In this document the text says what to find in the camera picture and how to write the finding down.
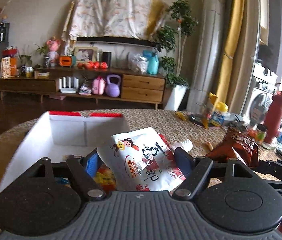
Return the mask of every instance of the coffee maker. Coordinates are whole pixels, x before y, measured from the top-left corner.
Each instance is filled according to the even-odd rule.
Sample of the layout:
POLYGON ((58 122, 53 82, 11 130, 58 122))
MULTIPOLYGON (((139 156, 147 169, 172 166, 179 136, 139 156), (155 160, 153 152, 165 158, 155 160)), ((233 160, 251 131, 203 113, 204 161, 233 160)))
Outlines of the coffee maker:
POLYGON ((0 24, 0 43, 9 42, 9 26, 10 23, 1 23, 0 24))

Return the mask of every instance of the red thermos bottle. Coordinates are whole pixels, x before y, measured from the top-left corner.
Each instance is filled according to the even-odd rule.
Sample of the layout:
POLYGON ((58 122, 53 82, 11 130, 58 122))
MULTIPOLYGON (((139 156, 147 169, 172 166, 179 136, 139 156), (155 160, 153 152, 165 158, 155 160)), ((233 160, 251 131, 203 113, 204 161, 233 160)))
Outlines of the red thermos bottle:
POLYGON ((268 128, 264 142, 271 143, 272 139, 276 135, 277 130, 281 124, 282 119, 282 92, 277 91, 276 94, 273 93, 272 100, 268 112, 265 116, 264 125, 268 128))

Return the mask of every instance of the blue spray bottle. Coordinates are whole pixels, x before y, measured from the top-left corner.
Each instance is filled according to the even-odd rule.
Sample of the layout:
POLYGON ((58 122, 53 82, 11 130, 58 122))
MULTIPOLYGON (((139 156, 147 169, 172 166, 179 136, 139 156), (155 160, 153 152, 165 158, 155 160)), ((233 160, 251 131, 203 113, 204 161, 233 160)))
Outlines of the blue spray bottle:
POLYGON ((149 74, 156 75, 158 73, 158 68, 159 68, 159 59, 158 59, 158 54, 155 51, 152 53, 152 57, 149 59, 147 72, 149 74))

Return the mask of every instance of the oreo package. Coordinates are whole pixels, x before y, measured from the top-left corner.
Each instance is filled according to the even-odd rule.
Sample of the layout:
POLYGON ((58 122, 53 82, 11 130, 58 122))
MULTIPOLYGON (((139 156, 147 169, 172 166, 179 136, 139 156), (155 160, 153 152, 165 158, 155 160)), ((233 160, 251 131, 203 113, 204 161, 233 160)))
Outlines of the oreo package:
POLYGON ((218 145, 205 155, 218 162, 227 162, 229 158, 237 158, 248 167, 259 165, 258 145, 253 139, 229 127, 218 145))

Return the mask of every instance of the white snack pouch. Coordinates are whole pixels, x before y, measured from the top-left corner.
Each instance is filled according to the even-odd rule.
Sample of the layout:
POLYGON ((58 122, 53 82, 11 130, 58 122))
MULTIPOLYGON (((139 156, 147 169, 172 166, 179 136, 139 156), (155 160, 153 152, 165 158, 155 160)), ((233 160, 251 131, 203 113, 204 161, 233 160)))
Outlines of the white snack pouch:
POLYGON ((171 191, 185 180, 171 149, 152 127, 113 135, 97 153, 113 171, 117 190, 171 191))

